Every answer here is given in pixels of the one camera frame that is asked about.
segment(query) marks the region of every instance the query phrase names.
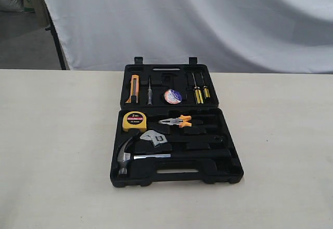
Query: hammer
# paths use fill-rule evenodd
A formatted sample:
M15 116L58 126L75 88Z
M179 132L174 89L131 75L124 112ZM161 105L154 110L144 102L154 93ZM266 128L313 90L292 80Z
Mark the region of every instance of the hammer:
M170 154L156 154L156 155L131 155L129 152L125 152L130 145L133 137L129 138L120 147L117 162L120 166L119 175L127 174L127 164L132 160L145 159L145 158L172 158L172 159L202 159L202 158L230 158L231 154L228 149L216 149L216 150L197 150L188 152L172 152Z

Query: floor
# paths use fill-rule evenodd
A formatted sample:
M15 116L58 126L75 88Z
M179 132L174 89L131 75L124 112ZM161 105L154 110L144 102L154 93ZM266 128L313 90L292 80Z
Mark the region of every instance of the floor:
M0 11L0 69L60 69L53 37L35 13Z

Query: black stand pole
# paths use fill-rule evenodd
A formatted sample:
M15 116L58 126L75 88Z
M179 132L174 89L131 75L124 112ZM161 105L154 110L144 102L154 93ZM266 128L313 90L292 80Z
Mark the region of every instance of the black stand pole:
M61 51L60 41L59 41L59 37L58 37L57 31L56 31L56 28L54 27L52 18L51 18L50 13L48 11L47 11L47 15L48 15L48 18L49 18L49 21L50 21L50 27L46 28L45 30L46 31L50 30L51 35L53 36L54 44L56 46L56 50L57 50L57 54L58 54L61 69L66 70L66 64L65 64L65 60L63 59L63 54L62 54L62 51Z

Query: black plastic case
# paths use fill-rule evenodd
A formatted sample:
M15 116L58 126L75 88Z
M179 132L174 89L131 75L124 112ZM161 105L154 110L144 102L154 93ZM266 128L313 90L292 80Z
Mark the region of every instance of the black plastic case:
M197 64L196 57L189 58L186 65L144 65L142 57L135 57L133 65L127 65L121 92L121 111L118 116L116 138L114 141L110 179L115 187L127 185L148 186L155 181L189 181L202 180L207 184L215 182L238 183L244 171L240 164L233 140L225 122L222 111L218 108L217 98L208 68ZM194 80L201 88L203 81L208 86L211 97L204 104L196 104L194 95ZM139 75L139 103L125 102L129 98L131 76ZM148 78L152 89L152 105L147 104ZM180 92L183 100L173 105L165 101L163 94L168 89ZM128 132L122 129L122 120L126 113L139 111L147 117L147 130L155 130L164 134L168 142L154 147L149 141L139 139L142 134L138 129ZM179 128L177 125L159 124L158 121L177 118L181 115L191 116L192 127ZM214 139L220 136L222 142L207 142L206 136ZM132 160L127 165L127 174L119 175L117 156L121 145L133 137L133 143L126 152L131 155L186 153L186 158L145 158ZM212 153L217 150L227 152L223 157L198 158L200 153Z

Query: pliers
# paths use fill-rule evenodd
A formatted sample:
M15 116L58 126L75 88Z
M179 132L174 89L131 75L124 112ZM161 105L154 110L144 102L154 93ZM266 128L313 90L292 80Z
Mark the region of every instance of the pliers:
M180 128L183 128L185 126L192 126L192 124L188 122L191 119L192 119L191 116L181 115L178 118L170 118L170 119L160 120L160 121L158 121L158 123L167 124L167 125L170 125L170 126L178 125Z

